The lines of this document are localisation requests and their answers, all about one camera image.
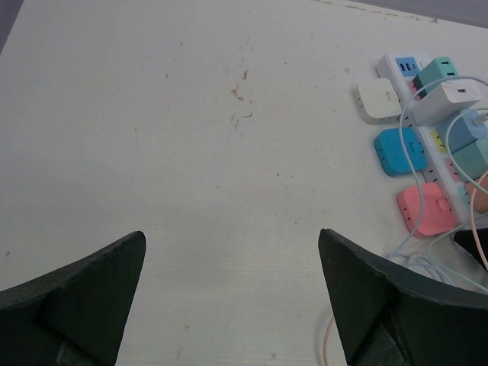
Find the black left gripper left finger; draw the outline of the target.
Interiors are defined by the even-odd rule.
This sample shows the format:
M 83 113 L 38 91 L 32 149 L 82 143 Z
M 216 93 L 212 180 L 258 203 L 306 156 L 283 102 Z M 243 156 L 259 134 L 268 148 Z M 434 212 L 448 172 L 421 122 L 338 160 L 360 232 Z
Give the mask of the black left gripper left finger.
M 3 365 L 114 365 L 146 254 L 143 232 L 1 292 Z

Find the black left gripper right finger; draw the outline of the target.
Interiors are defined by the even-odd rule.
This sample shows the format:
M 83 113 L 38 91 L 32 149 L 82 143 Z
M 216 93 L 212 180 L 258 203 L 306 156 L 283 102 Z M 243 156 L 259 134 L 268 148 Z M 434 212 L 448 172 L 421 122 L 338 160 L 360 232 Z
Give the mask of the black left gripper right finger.
M 485 365 L 487 296 L 432 280 L 321 230 L 319 255 L 349 365 Z

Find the pink adapter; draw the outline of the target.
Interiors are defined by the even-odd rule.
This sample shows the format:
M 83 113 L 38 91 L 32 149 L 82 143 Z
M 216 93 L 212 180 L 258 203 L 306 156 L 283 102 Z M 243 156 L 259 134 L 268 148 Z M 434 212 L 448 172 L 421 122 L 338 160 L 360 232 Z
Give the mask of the pink adapter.
M 420 220 L 413 234 L 416 238 L 426 238 L 446 233 L 456 227 L 456 219 L 442 189 L 435 183 L 421 184 L 424 197 L 423 214 L 417 186 L 411 186 L 396 196 L 396 202 L 409 231 Z

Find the blue adapter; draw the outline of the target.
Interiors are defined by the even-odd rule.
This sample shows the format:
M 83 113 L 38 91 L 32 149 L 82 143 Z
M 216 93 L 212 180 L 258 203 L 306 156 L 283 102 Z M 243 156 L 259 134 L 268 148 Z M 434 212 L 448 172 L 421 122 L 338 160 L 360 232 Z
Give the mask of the blue adapter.
M 416 172 L 427 167 L 425 151 L 413 130 L 403 128 L 403 141 Z M 409 175 L 411 170 L 400 145 L 398 128 L 380 132 L 374 139 L 374 148 L 384 172 L 390 177 Z

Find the white adapter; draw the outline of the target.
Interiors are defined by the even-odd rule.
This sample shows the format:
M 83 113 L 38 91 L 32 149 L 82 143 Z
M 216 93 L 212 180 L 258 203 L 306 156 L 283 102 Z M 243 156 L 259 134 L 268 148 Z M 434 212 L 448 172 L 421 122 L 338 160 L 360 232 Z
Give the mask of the white adapter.
M 355 100 L 361 118 L 368 124 L 392 122 L 402 112 L 398 95 L 389 79 L 379 78 L 357 84 Z

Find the white power strip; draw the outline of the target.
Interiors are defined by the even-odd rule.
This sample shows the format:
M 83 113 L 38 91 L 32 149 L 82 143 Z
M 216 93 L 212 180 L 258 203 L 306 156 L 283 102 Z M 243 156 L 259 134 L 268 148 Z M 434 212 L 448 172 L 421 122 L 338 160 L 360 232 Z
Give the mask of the white power strip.
M 419 126 L 413 115 L 412 106 L 421 98 L 416 92 L 413 79 L 432 59 L 425 52 L 403 57 L 396 53 L 386 53 L 378 61 L 375 69 L 381 78 L 389 79 L 398 95 L 400 105 L 406 109 L 403 124 L 413 129 L 425 151 L 427 167 L 422 170 L 427 182 L 435 182 L 443 190 L 458 224 L 468 220 L 467 193 L 461 187 L 454 166 L 445 152 L 444 145 L 435 126 Z

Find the orange charger plug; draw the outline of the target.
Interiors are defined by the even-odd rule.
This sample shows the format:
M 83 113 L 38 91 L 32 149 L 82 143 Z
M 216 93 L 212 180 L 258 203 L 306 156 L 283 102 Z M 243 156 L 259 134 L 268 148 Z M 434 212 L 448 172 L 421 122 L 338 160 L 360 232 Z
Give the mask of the orange charger plug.
M 485 214 L 488 211 L 488 195 L 479 188 L 476 188 L 471 182 L 464 185 L 467 192 L 470 206 L 473 207 L 474 212 L 478 214 Z

